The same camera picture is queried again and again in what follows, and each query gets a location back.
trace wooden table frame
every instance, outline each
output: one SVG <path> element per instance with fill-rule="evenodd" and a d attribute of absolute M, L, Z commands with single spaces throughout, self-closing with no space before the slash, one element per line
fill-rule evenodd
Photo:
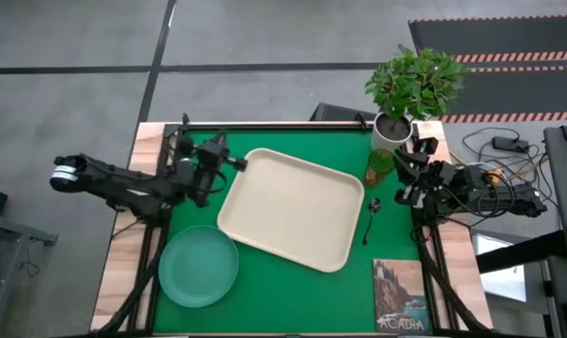
<path fill-rule="evenodd" d="M 155 175 L 160 170 L 160 163 L 164 164 L 165 151 L 162 151 L 165 140 L 165 126 L 172 123 L 142 123 L 138 129 L 130 159 L 131 170 L 142 171 Z M 325 130 L 351 130 L 359 129 L 360 123 L 350 122 L 222 122 L 222 123 L 191 123 L 191 130 L 216 130 L 225 129 L 325 129 Z M 438 139 L 437 152 L 431 157 L 431 161 L 452 162 L 451 155 L 446 144 L 446 138 L 442 124 L 438 121 L 418 122 L 421 138 L 436 137 Z M 134 222 L 134 217 L 129 212 L 117 214 L 114 232 Z M 442 244 L 446 266 L 450 276 L 452 288 L 465 303 L 468 309 L 485 326 L 492 328 L 492 320 L 488 311 L 485 295 L 483 293 L 480 272 L 475 260 L 475 254 L 471 245 L 471 239 L 464 226 L 448 222 L 439 228 L 439 238 Z M 104 272 L 100 284 L 96 307 L 91 321 L 91 330 L 101 328 L 113 314 L 118 310 L 130 291 L 133 289 L 137 276 L 141 274 L 141 267 L 145 266 L 154 256 L 160 241 L 166 241 L 165 233 L 159 227 L 151 228 L 143 224 L 134 225 L 131 229 L 115 238 L 109 247 Z M 432 240 L 428 242 L 428 249 L 434 259 L 436 251 Z M 442 297 L 441 290 L 436 282 L 432 280 L 436 295 L 437 313 L 441 328 L 450 328 L 447 316 L 446 300 Z M 139 301 L 137 316 L 121 327 L 122 330 L 144 329 L 151 330 L 154 326 L 151 313 L 156 310 L 156 295 L 150 297 L 153 292 L 158 291 L 158 281 L 151 281 L 146 287 Z M 461 329 L 465 325 L 459 320 Z"/>

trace green leaves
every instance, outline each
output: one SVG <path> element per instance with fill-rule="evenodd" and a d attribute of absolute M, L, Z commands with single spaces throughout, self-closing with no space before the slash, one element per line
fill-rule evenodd
<path fill-rule="evenodd" d="M 392 118 L 411 115 L 423 120 L 448 113 L 448 104 L 463 88 L 466 72 L 453 56 L 424 49 L 416 55 L 402 45 L 400 55 L 377 67 L 365 84 L 380 111 Z"/>

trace white pot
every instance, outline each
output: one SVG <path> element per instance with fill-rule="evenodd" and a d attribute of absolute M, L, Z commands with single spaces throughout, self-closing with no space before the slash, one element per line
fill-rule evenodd
<path fill-rule="evenodd" d="M 396 140 L 390 140 L 390 139 L 386 138 L 384 135 L 382 135 L 381 133 L 379 133 L 379 131 L 375 127 L 377 120 L 383 115 L 384 115 L 383 113 L 379 113 L 375 117 L 374 128 L 373 128 L 373 132 L 371 134 L 371 149 L 372 150 L 386 149 L 389 152 L 393 152 L 399 146 L 402 146 L 409 139 L 409 137 L 411 137 L 411 135 L 413 134 L 413 124 L 408 123 L 408 121 L 407 121 L 410 129 L 408 131 L 408 136 L 404 140 L 397 140 L 397 141 Z"/>

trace green plate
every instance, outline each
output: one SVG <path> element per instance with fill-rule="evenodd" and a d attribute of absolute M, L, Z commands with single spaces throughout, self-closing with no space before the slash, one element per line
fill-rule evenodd
<path fill-rule="evenodd" d="M 164 293 L 189 308 L 220 300 L 237 275 L 236 245 L 213 226 L 193 226 L 177 234 L 164 248 L 159 264 Z"/>

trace green tabletop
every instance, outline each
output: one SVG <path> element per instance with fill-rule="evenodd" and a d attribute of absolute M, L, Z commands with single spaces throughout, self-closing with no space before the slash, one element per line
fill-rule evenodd
<path fill-rule="evenodd" d="M 214 135 L 189 133 L 196 144 Z M 369 131 L 230 131 L 227 141 L 235 157 L 266 147 L 363 181 L 370 138 Z M 216 226 L 236 175 L 229 166 L 222 171 L 228 178 L 226 187 L 210 195 L 208 207 L 197 208 L 189 202 L 173 210 L 169 240 L 190 226 Z M 218 179 L 214 188 L 220 184 Z M 155 332 L 374 332 L 373 259 L 419 259 L 409 236 L 410 208 L 393 202 L 395 192 L 402 188 L 393 172 L 376 188 L 365 190 L 350 255 L 339 271 L 324 273 L 236 242 L 239 272 L 229 293 L 206 308 L 189 309 L 161 291 Z M 374 196 L 382 201 L 382 208 L 374 217 L 369 244 L 363 246 L 362 235 L 369 222 L 367 205 Z"/>

